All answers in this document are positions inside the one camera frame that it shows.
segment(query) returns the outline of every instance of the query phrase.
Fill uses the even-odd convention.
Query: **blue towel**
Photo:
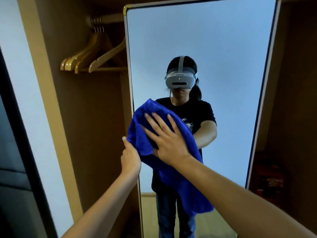
[[[153,155],[153,147],[141,127],[141,125],[143,125],[145,128],[156,134],[144,117],[144,113],[151,115],[153,112],[157,113],[169,126],[169,128],[173,130],[167,118],[167,115],[170,114],[182,133],[190,154],[199,162],[203,162],[195,139],[184,122],[174,112],[151,99],[146,101],[134,112],[132,122],[128,129],[127,140],[136,148],[140,155],[141,161],[149,165],[157,173],[159,179],[164,184],[172,186],[178,192],[184,210],[188,215],[195,216],[197,213],[212,211],[214,209],[212,204],[210,204],[207,198],[198,189],[196,189],[172,166],[165,164]]]

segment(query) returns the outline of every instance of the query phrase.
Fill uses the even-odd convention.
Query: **jeans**
[[[174,238],[176,219],[176,201],[179,218],[179,238],[195,238],[196,222],[194,216],[189,216],[183,208],[180,196],[176,191],[156,194],[158,212],[158,237]]]

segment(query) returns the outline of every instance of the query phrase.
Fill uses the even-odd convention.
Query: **ponytail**
[[[201,100],[201,90],[198,87],[199,79],[196,79],[196,83],[192,90],[189,92],[189,99],[191,100]]]

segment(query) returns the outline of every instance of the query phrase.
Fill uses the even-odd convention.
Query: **white vr headset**
[[[179,58],[178,68],[172,68],[166,73],[165,83],[168,88],[188,89],[196,83],[195,71],[192,68],[183,67],[184,57]]]

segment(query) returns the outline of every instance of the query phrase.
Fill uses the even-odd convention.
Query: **light blue wall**
[[[275,0],[222,0],[131,9],[127,13],[134,107],[166,97],[176,56],[192,57],[218,137],[203,149],[205,165],[245,186]],[[152,192],[142,164],[141,192]]]

